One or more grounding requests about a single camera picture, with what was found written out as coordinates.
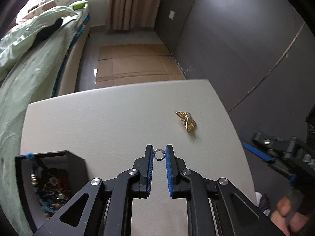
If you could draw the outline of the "person's right hand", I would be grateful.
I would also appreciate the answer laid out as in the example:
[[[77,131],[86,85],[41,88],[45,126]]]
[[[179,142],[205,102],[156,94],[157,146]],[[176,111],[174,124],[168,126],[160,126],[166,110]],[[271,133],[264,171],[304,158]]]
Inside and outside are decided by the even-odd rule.
[[[314,235],[314,202],[307,204],[303,200],[295,210],[292,198],[287,195],[277,203],[271,221],[285,235]]]

